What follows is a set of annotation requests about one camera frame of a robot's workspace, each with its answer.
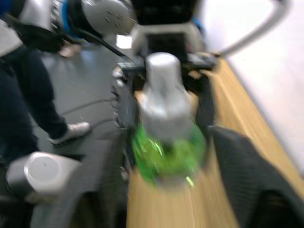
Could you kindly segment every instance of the wooden surface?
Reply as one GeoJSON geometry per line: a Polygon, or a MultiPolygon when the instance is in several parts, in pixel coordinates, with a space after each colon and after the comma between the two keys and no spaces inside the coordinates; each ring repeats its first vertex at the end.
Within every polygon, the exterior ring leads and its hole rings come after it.
{"type": "MultiPolygon", "coordinates": [[[[261,155],[276,166],[304,199],[304,182],[225,61],[210,75],[218,105],[218,124],[249,136],[261,155]]],[[[195,186],[164,190],[131,174],[128,228],[237,228],[214,153],[195,186]]]]}

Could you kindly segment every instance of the person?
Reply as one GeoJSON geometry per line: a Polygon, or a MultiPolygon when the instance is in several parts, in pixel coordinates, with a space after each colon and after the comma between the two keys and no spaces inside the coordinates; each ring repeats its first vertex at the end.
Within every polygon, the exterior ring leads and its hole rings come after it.
{"type": "Polygon", "coordinates": [[[54,145],[90,131],[86,122],[67,124],[53,100],[51,80],[38,51],[24,46],[0,20],[0,156],[6,165],[39,151],[29,113],[54,145]]]}

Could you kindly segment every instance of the dark pants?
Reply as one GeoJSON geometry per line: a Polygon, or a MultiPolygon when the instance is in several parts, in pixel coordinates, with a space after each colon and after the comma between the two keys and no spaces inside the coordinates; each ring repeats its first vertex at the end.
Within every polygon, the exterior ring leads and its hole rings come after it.
{"type": "Polygon", "coordinates": [[[9,164],[39,151],[29,114],[53,139],[67,131],[53,103],[54,91],[39,53],[25,46],[1,57],[0,65],[0,156],[9,164]]]}

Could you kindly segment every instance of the black cable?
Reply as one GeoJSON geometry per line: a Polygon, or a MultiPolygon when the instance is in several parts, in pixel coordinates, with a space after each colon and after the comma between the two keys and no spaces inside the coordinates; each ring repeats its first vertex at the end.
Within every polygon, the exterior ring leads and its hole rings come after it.
{"type": "Polygon", "coordinates": [[[111,102],[111,101],[115,101],[115,100],[116,100],[116,98],[106,98],[106,99],[102,99],[102,100],[91,101],[91,102],[89,102],[89,103],[86,103],[86,104],[77,106],[77,107],[75,107],[75,108],[73,108],[73,109],[66,110],[66,111],[63,112],[61,115],[66,115],[66,114],[72,113],[72,112],[74,112],[74,111],[77,111],[77,110],[79,110],[79,109],[86,108],[86,107],[89,107],[89,106],[92,106],[92,105],[95,105],[95,104],[107,103],[107,102],[111,102]]]}
{"type": "Polygon", "coordinates": [[[108,123],[108,122],[112,122],[112,121],[113,121],[112,118],[110,118],[110,119],[103,119],[103,120],[100,120],[97,123],[91,125],[91,128],[94,129],[94,128],[98,127],[99,125],[102,125],[102,124],[105,124],[105,123],[108,123]]]}
{"type": "Polygon", "coordinates": [[[105,138],[104,138],[105,135],[109,136],[110,134],[115,133],[115,132],[117,132],[117,131],[122,131],[124,134],[126,134],[127,129],[126,129],[126,128],[116,128],[116,129],[114,129],[114,130],[105,132],[101,137],[99,137],[99,138],[97,138],[97,139],[98,139],[98,140],[105,139],[105,138]]]}
{"type": "Polygon", "coordinates": [[[119,57],[125,57],[127,59],[129,59],[130,61],[133,61],[130,57],[128,57],[127,55],[125,55],[124,53],[122,53],[121,51],[117,50],[116,48],[112,47],[110,44],[108,44],[107,42],[105,42],[103,39],[95,36],[94,34],[87,32],[83,29],[79,29],[79,28],[74,28],[74,30],[76,32],[78,32],[79,34],[84,35],[85,37],[90,37],[92,40],[94,40],[96,43],[99,43],[101,45],[103,45],[105,48],[107,48],[108,50],[112,51],[114,54],[116,54],[119,57]]]}

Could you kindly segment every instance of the shoe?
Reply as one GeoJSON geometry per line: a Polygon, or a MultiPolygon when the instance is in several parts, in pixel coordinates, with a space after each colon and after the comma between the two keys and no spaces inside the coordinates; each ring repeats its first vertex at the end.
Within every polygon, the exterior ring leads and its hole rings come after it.
{"type": "Polygon", "coordinates": [[[81,49],[81,46],[78,44],[67,44],[59,51],[59,54],[62,57],[69,58],[80,52],[81,49]]]}
{"type": "Polygon", "coordinates": [[[82,137],[82,136],[86,135],[88,132],[90,132],[90,130],[91,130],[90,124],[87,122],[70,124],[67,126],[67,132],[65,133],[64,136],[62,136],[59,139],[48,138],[48,140],[53,145],[60,145],[70,139],[82,137]]]}

